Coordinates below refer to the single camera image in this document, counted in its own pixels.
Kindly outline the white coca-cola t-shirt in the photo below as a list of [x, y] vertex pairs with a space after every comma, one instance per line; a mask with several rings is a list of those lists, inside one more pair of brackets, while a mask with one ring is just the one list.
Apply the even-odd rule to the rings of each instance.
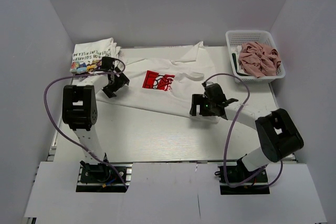
[[108, 98], [100, 91], [98, 101], [152, 112], [190, 117], [193, 94], [204, 92], [202, 82], [215, 74], [215, 65], [204, 43], [193, 46], [122, 49], [129, 85]]

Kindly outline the green and white t-shirt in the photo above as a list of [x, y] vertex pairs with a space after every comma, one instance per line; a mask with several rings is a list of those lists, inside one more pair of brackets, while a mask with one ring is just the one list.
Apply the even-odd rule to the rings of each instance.
[[247, 74], [239, 63], [239, 54], [242, 50], [242, 46], [231, 47], [231, 55], [234, 62], [235, 71], [239, 76], [250, 76]]

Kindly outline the pink t-shirt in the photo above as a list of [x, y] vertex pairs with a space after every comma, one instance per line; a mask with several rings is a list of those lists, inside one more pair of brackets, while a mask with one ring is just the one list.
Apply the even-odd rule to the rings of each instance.
[[239, 63], [247, 74], [255, 78], [277, 75], [281, 65], [277, 49], [259, 42], [246, 42], [241, 46]]

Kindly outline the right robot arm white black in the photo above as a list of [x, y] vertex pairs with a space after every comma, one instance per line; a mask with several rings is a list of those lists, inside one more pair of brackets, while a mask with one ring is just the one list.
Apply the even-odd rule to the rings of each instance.
[[257, 169], [276, 163], [304, 146], [285, 109], [270, 112], [253, 109], [235, 98], [227, 99], [217, 83], [207, 85], [203, 94], [192, 95], [190, 115], [217, 116], [257, 131], [260, 147], [237, 161], [237, 175], [245, 182], [255, 177]]

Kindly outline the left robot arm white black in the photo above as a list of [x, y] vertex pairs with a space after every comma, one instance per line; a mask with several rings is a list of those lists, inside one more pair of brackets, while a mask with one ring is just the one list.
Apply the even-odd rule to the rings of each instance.
[[74, 75], [78, 82], [63, 89], [62, 120], [75, 133], [86, 163], [97, 164], [93, 176], [101, 182], [110, 178], [111, 168], [107, 166], [107, 154], [100, 145], [95, 127], [98, 120], [96, 95], [102, 91], [107, 98], [115, 98], [119, 89], [129, 85], [130, 80], [124, 71], [122, 60], [103, 57], [100, 69]]

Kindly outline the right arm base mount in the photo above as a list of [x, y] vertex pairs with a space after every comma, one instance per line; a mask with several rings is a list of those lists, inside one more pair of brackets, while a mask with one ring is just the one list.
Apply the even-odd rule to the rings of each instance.
[[[245, 174], [242, 170], [238, 169], [238, 166], [227, 166], [227, 178], [232, 184], [238, 184], [242, 180], [246, 179], [252, 174], [248, 172]], [[219, 188], [221, 195], [269, 195], [270, 190], [268, 186], [268, 177], [266, 170], [263, 169], [256, 177], [250, 179], [235, 188], [229, 187], [225, 182], [224, 167], [219, 166], [218, 171], [214, 173], [214, 176], [219, 179]]]

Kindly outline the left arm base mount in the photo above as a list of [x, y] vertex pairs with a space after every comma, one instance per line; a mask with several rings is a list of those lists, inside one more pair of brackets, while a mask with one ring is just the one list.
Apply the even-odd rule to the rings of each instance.
[[129, 186], [131, 181], [131, 164], [114, 164], [117, 171], [103, 164], [80, 162], [77, 179], [77, 193], [125, 193], [127, 189], [120, 177]]

